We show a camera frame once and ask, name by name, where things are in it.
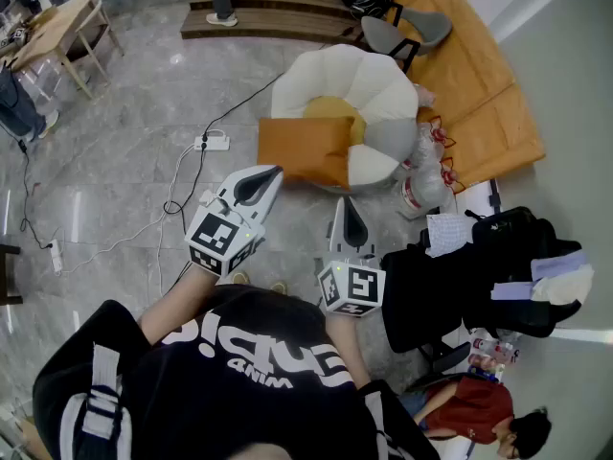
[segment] red shirt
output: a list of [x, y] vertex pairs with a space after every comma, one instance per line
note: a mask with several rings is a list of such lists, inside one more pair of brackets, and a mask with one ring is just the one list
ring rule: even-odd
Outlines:
[[[446, 385], [442, 383], [429, 390], [429, 398]], [[458, 383], [456, 394], [428, 414], [425, 423], [429, 429], [453, 429], [460, 436], [488, 445], [496, 440], [496, 435], [491, 432], [494, 426], [512, 415], [511, 394], [504, 385], [463, 377]]]

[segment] round pouf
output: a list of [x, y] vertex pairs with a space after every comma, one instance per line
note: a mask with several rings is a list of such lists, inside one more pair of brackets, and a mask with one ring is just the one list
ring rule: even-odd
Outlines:
[[413, 149], [417, 136], [418, 94], [391, 57], [338, 44], [301, 54], [277, 80], [271, 117], [302, 118], [316, 99], [340, 98], [366, 128], [363, 143], [352, 132], [349, 184], [352, 192], [387, 180]]

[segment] yellow cushion center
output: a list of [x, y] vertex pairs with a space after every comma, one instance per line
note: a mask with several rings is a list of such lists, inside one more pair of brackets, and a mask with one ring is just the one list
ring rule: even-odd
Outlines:
[[347, 101], [340, 97], [322, 96], [313, 99], [305, 109], [303, 118], [354, 118], [351, 132], [351, 146], [364, 143], [366, 121]]

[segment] folded clothes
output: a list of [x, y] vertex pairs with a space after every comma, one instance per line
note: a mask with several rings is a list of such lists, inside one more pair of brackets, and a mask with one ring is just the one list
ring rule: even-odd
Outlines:
[[586, 264], [585, 252], [578, 250], [565, 256], [533, 259], [530, 262], [530, 269], [533, 274], [533, 281], [538, 281], [541, 278], [554, 278], [560, 274], [576, 271]]
[[581, 304], [592, 288], [594, 269], [584, 264], [576, 271], [567, 272], [553, 278], [543, 278], [534, 285], [533, 301], [550, 302], [553, 305], [566, 305], [579, 300]]
[[533, 284], [530, 281], [496, 283], [491, 291], [492, 300], [530, 300], [533, 297]]
[[430, 246], [425, 249], [428, 256], [443, 256], [472, 242], [472, 225], [477, 222], [475, 218], [452, 213], [428, 215], [426, 218], [430, 238]]

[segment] power strip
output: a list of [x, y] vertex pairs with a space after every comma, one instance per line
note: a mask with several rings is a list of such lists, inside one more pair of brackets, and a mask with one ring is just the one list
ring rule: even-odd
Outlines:
[[51, 241], [51, 261], [54, 264], [54, 272], [56, 274], [60, 273], [64, 266], [61, 262], [61, 252], [59, 252], [59, 244], [57, 243], [57, 239], [53, 239]]
[[209, 131], [195, 137], [193, 149], [196, 151], [229, 150], [230, 138], [223, 131]]

